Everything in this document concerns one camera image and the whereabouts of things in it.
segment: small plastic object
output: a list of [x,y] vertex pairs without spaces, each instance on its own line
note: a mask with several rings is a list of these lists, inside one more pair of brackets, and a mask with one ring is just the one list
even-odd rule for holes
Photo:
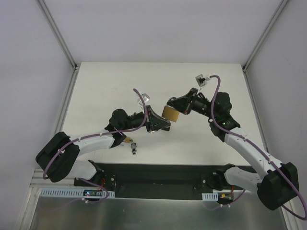
[[136,154],[136,143],[131,139],[130,140],[131,143],[131,148],[132,148],[132,154],[135,155]]
[[217,192],[202,193],[201,197],[203,201],[218,201],[219,200],[219,195]]
[[[143,98],[145,104],[146,104],[147,102],[149,102],[150,97],[148,96],[148,94],[142,93],[142,92],[140,92],[140,93],[141,93],[141,95],[142,95],[142,98]],[[139,107],[140,107],[140,108],[142,109],[142,111],[143,111],[144,106],[143,106],[143,103],[142,103],[142,101],[141,101],[140,98],[138,98],[138,105],[139,105]]]
[[202,74],[198,75],[195,77],[199,87],[204,87],[208,81],[210,80],[210,76],[209,75],[206,75],[206,76],[203,76]]

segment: metal frame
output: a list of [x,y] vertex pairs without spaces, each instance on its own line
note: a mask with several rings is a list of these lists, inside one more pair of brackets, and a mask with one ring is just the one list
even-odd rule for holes
[[56,40],[59,43],[59,46],[61,47],[61,49],[63,50],[67,60],[69,61],[69,63],[71,64],[71,66],[75,69],[77,67],[76,62],[74,61],[71,52],[69,51],[67,44],[61,34],[61,32],[59,31],[59,28],[56,24],[56,22],[54,21],[50,10],[48,9],[48,6],[45,3],[45,0],[36,0],[37,4],[39,5],[40,9],[42,10],[43,15],[45,16],[51,31],[53,32],[54,36],[56,37]]
[[282,12],[285,10],[285,8],[286,8],[286,6],[288,5],[289,2],[290,2],[290,0],[282,0],[279,3],[277,9],[275,10],[275,12],[274,12],[273,16],[271,17],[269,23],[265,27],[265,29],[262,32],[259,40],[257,41],[256,45],[254,46],[253,51],[249,55],[245,65],[243,66],[244,71],[246,71],[249,68],[250,64],[254,60],[255,56],[259,52],[260,48],[262,47],[263,43],[265,42],[266,38],[268,37],[268,35],[272,31],[272,28],[274,27],[275,23],[277,22],[277,20],[279,19],[279,17],[281,16]]
[[[36,0],[36,2],[38,4],[38,6],[40,7],[40,9],[42,10],[42,13],[45,16],[45,18],[46,18],[46,20],[47,20],[47,22],[50,26],[50,29],[52,30],[56,40],[58,41],[59,46],[63,50],[67,60],[69,61],[71,67],[73,68],[73,73],[71,75],[70,82],[69,82],[68,87],[66,89],[65,97],[64,97],[63,102],[62,102],[61,107],[60,107],[59,115],[58,115],[58,118],[57,118],[57,121],[56,121],[56,126],[55,126],[55,128],[52,132],[52,134],[54,135],[55,133],[61,131],[61,129],[63,127],[65,116],[66,116],[68,106],[69,106],[69,103],[70,103],[70,99],[71,99],[71,96],[72,96],[73,88],[74,88],[74,85],[76,83],[76,79],[77,79],[77,76],[78,76],[80,65],[78,65],[75,62],[71,52],[69,51],[68,46],[67,46],[63,36],[61,35],[61,32],[59,31],[59,28],[56,25],[50,10],[48,9],[48,7],[45,3],[45,0]],[[261,34],[259,40],[257,41],[256,45],[254,46],[254,48],[253,48],[250,56],[248,57],[245,65],[242,68],[243,73],[244,73],[244,77],[245,77],[245,80],[246,80],[248,92],[249,92],[249,95],[250,95],[250,99],[251,99],[253,109],[254,109],[254,112],[255,112],[255,115],[256,115],[256,120],[257,120],[259,129],[260,129],[261,138],[262,138],[263,144],[264,144],[266,149],[267,149],[266,140],[265,140],[265,137],[264,137],[264,134],[263,134],[261,122],[259,120],[257,105],[256,105],[255,100],[254,100],[253,92],[252,92],[252,89],[250,87],[250,84],[249,84],[249,81],[248,81],[248,74],[246,73],[246,71],[249,68],[250,64],[253,62],[255,56],[259,52],[260,48],[264,44],[266,38],[268,37],[268,35],[272,31],[272,28],[275,26],[278,18],[281,16],[282,12],[285,10],[285,8],[286,8],[286,6],[288,5],[289,2],[290,2],[290,0],[282,0],[280,2],[276,11],[274,12],[273,16],[271,17],[269,23],[267,24],[263,33]],[[34,211],[35,211],[37,201],[38,201],[42,187],[53,187],[53,188],[54,187],[56,187],[56,188],[72,188],[73,187],[73,178],[67,178],[67,179],[65,179],[65,180],[63,180],[62,182],[59,182],[59,183],[52,183],[48,180],[43,180],[42,174],[43,174],[43,171],[41,169],[36,169],[35,172],[34,172],[34,176],[33,176],[32,182],[30,184],[28,194],[27,194],[21,215],[20,215],[19,220],[18,220],[17,229],[27,230],[27,229],[30,228],[31,223],[32,223],[32,219],[33,219],[33,216],[34,216]],[[293,211],[295,211],[292,201],[288,202],[287,206],[289,208],[291,208]],[[286,212],[284,209],[283,209],[283,215],[284,215],[288,229],[290,229],[290,230],[301,230],[302,229],[299,220],[297,218],[293,217],[288,212]]]

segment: tape roll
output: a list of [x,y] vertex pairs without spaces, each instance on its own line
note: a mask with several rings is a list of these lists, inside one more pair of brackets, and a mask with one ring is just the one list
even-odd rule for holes
[[176,122],[179,116],[179,112],[171,107],[168,107],[167,105],[164,106],[164,110],[162,112],[162,117],[169,121]]

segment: gray wall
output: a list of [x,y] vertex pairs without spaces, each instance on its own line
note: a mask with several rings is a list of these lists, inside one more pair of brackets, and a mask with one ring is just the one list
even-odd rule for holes
[[281,0],[46,0],[77,62],[241,63]]
[[34,0],[0,2],[0,229],[13,230],[72,70]]
[[[269,151],[298,167],[307,199],[306,0],[290,1],[248,74]],[[301,204],[295,204],[303,215]]]

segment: wire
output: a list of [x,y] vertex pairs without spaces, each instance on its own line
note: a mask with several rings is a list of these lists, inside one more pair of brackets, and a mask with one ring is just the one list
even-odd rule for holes
[[136,127],[136,128],[133,128],[133,129],[129,129],[129,130],[116,130],[116,131],[111,131],[111,132],[106,132],[106,133],[97,133],[97,134],[90,134],[90,135],[87,135],[87,136],[84,136],[84,137],[81,137],[81,138],[76,138],[74,140],[71,140],[70,142],[66,143],[62,148],[60,148],[58,150],[58,152],[52,157],[52,159],[49,161],[49,163],[47,164],[45,170],[44,170],[44,173],[43,173],[43,179],[48,179],[49,177],[47,177],[47,172],[50,168],[50,166],[52,165],[52,163],[54,162],[54,160],[61,154],[62,151],[64,151],[66,149],[67,146],[71,145],[72,143],[76,142],[76,141],[79,141],[79,140],[84,140],[84,139],[88,139],[88,138],[93,138],[93,137],[99,137],[99,136],[104,136],[104,135],[108,135],[108,134],[113,134],[113,133],[128,133],[128,132],[134,132],[138,129],[140,129],[146,122],[146,116],[147,116],[147,108],[146,108],[146,104],[144,102],[144,99],[142,97],[142,95],[139,93],[139,91],[137,91],[136,89],[133,89],[133,91],[135,91],[137,93],[137,95],[140,97],[140,100],[142,101],[142,104],[143,104],[143,109],[144,109],[144,119],[142,121],[142,123]]
[[[88,203],[90,203],[90,204],[99,203],[99,202],[102,202],[102,201],[106,200],[106,199],[110,196],[109,191],[106,190],[103,186],[94,184],[94,183],[92,183],[92,182],[90,182],[90,181],[88,181],[88,180],[85,180],[85,179],[83,179],[83,178],[79,178],[79,179],[82,180],[82,181],[84,181],[84,182],[86,182],[86,183],[88,183],[88,184],[90,184],[90,185],[99,187],[98,191],[105,190],[105,192],[106,192],[106,196],[105,196],[105,197],[103,197],[103,198],[101,198],[101,199],[99,199],[99,200],[97,200],[97,201],[86,200]],[[43,211],[43,212],[54,212],[54,211],[58,211],[58,210],[60,210],[60,209],[62,209],[62,208],[64,208],[64,207],[70,205],[71,203],[73,203],[73,202],[75,202],[75,201],[77,201],[77,200],[83,200],[83,199],[84,199],[84,198],[76,198],[76,199],[73,199],[73,200],[71,200],[70,202],[67,202],[67,203],[64,204],[64,205],[62,205],[62,206],[60,206],[60,207],[57,207],[57,208],[54,208],[54,209],[51,209],[51,210],[45,210],[45,209],[43,209],[43,208],[40,206],[40,203],[39,203],[39,202],[37,203],[37,207],[38,207],[41,211]]]
[[235,189],[235,186],[232,185],[232,186],[231,186],[230,193],[229,193],[229,194],[231,195],[232,198],[234,198],[234,189]]
[[105,183],[106,183],[106,180],[105,180],[104,178],[102,178],[102,180],[101,180],[101,186],[104,186]]
[[[102,134],[100,134],[100,133],[98,133],[98,134],[90,134],[90,135],[87,135],[87,136],[84,136],[84,137],[81,137],[81,138],[76,138],[76,139],[74,139],[74,140],[72,140],[72,141],[66,143],[62,148],[60,148],[60,149],[58,150],[58,152],[53,156],[53,158],[50,160],[50,162],[49,162],[48,165],[46,166],[46,168],[45,168],[45,170],[44,170],[44,173],[43,173],[43,179],[45,179],[45,180],[48,179],[48,177],[47,177],[47,172],[48,172],[50,166],[52,165],[52,163],[54,162],[54,160],[62,153],[62,151],[64,151],[64,150],[66,149],[66,147],[69,146],[69,145],[71,145],[72,143],[74,143],[74,142],[76,142],[76,141],[79,141],[79,140],[84,140],[84,139],[88,139],[88,138],[93,138],[93,137],[98,137],[98,136],[103,136],[103,135],[108,135],[108,134],[113,134],[113,133],[120,133],[120,134],[122,135],[123,132],[133,132],[133,131],[136,131],[136,130],[140,129],[141,127],[143,127],[143,125],[144,125],[145,122],[146,122],[146,117],[147,117],[147,108],[146,108],[146,104],[145,104],[145,102],[144,102],[144,99],[143,99],[142,95],[139,93],[139,91],[137,91],[137,89],[133,89],[133,91],[135,91],[135,92],[137,93],[137,95],[140,97],[140,100],[141,100],[141,102],[142,102],[142,104],[143,104],[143,110],[144,110],[144,119],[143,119],[142,123],[141,123],[138,127],[133,128],[133,129],[129,129],[129,130],[116,130],[116,131],[106,132],[106,133],[102,133]],[[101,190],[104,190],[104,191],[106,192],[106,196],[105,196],[104,198],[101,198],[101,199],[99,199],[99,200],[97,200],[97,201],[90,201],[90,200],[87,200],[88,203],[91,203],[91,204],[99,203],[99,202],[102,202],[102,201],[106,200],[106,199],[109,197],[109,195],[110,195],[109,191],[106,190],[103,186],[94,184],[94,183],[92,183],[92,182],[90,182],[90,181],[88,181],[88,180],[86,180],[86,179],[84,179],[84,178],[78,178],[78,179],[79,179],[79,180],[82,180],[82,181],[84,181],[84,182],[86,182],[86,183],[88,183],[88,184],[90,184],[90,185],[99,187]],[[77,200],[80,200],[80,198],[71,200],[70,202],[68,202],[68,203],[66,203],[66,204],[64,204],[64,205],[62,205],[62,206],[60,206],[60,207],[58,207],[58,208],[52,209],[52,210],[44,210],[44,209],[42,209],[42,208],[40,207],[39,203],[37,204],[37,206],[38,206],[38,208],[39,208],[40,210],[42,210],[42,211],[45,211],[45,212],[54,212],[54,211],[57,211],[57,210],[59,210],[59,209],[61,209],[61,208],[66,207],[67,205],[69,205],[69,204],[71,204],[71,203],[73,203],[73,202],[75,202],[75,201],[77,201]]]
[[290,185],[290,187],[295,191],[296,195],[298,196],[298,198],[300,199],[303,208],[304,208],[304,212],[305,212],[305,217],[299,216],[298,214],[294,213],[293,211],[291,211],[290,209],[288,209],[285,205],[282,205],[282,207],[288,211],[289,213],[291,213],[292,215],[294,215],[295,217],[301,219],[301,220],[307,220],[307,204],[303,198],[303,196],[301,195],[301,193],[298,191],[298,189],[294,186],[294,184],[286,177],[286,175],[279,169],[279,167],[270,160],[270,158],[267,156],[267,154],[265,154],[265,152],[260,149],[254,142],[252,142],[251,140],[245,138],[244,136],[238,134],[238,133],[234,133],[231,132],[227,129],[224,129],[223,127],[219,126],[219,124],[216,122],[215,118],[214,118],[214,102],[217,96],[217,93],[220,89],[220,85],[221,85],[221,78],[217,75],[212,75],[210,76],[210,78],[217,78],[218,83],[217,83],[217,87],[216,90],[214,92],[213,98],[211,100],[211,118],[213,119],[213,123],[215,124],[216,127],[218,127],[220,130],[222,130],[225,133],[234,135],[238,138],[241,138],[243,140],[245,140],[246,142],[248,142],[250,145],[252,145],[256,150],[258,150],[258,152],[277,170],[277,172],[286,180],[286,182]]

